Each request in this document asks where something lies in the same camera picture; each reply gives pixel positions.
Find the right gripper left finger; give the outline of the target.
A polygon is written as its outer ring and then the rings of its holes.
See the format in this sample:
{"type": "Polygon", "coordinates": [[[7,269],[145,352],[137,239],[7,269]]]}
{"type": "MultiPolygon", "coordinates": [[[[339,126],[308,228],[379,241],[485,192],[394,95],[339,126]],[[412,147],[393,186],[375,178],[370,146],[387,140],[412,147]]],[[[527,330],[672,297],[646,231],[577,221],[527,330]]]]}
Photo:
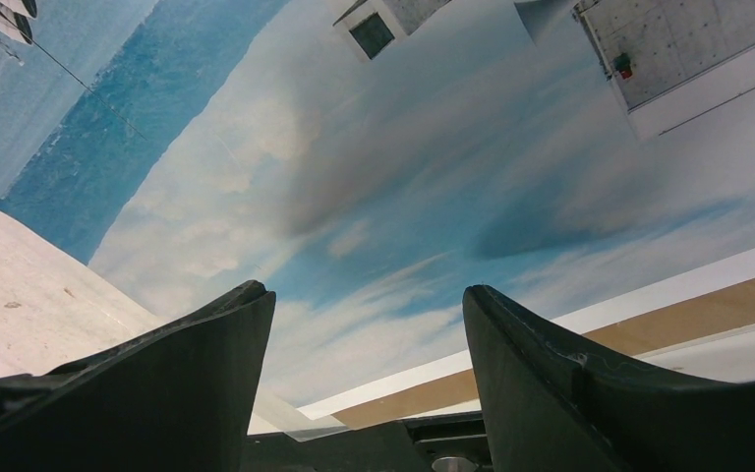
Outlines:
{"type": "Polygon", "coordinates": [[[276,304],[247,281],[129,341],[0,378],[0,471],[237,471],[276,304]]]}

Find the brown cardboard backing board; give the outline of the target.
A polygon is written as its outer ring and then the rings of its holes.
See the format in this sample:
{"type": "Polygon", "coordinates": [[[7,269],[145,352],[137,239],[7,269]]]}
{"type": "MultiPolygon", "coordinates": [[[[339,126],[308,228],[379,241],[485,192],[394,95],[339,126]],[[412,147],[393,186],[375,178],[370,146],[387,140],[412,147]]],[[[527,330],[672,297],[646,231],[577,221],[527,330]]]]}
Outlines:
{"type": "MultiPolygon", "coordinates": [[[[717,262],[557,317],[624,355],[724,382],[755,380],[755,269],[717,262]]],[[[332,417],[351,430],[479,409],[462,351],[339,394],[332,417]]]]}

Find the sky and building photo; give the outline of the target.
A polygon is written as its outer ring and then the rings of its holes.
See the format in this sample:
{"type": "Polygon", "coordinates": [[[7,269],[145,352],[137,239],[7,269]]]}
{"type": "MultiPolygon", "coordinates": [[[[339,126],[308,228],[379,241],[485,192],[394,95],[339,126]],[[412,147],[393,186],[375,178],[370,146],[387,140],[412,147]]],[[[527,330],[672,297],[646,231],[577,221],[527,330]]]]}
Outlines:
{"type": "Polygon", "coordinates": [[[755,249],[755,1],[42,1],[0,33],[0,325],[40,372],[248,279],[310,417],[755,249]]]}

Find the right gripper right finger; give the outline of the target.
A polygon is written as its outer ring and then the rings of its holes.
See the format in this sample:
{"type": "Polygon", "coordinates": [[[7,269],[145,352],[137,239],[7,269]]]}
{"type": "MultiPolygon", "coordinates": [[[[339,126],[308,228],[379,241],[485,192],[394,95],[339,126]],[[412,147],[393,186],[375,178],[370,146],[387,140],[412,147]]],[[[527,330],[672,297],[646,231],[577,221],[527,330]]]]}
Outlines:
{"type": "Polygon", "coordinates": [[[648,364],[488,285],[463,319],[497,471],[755,471],[755,381],[648,364]]]}

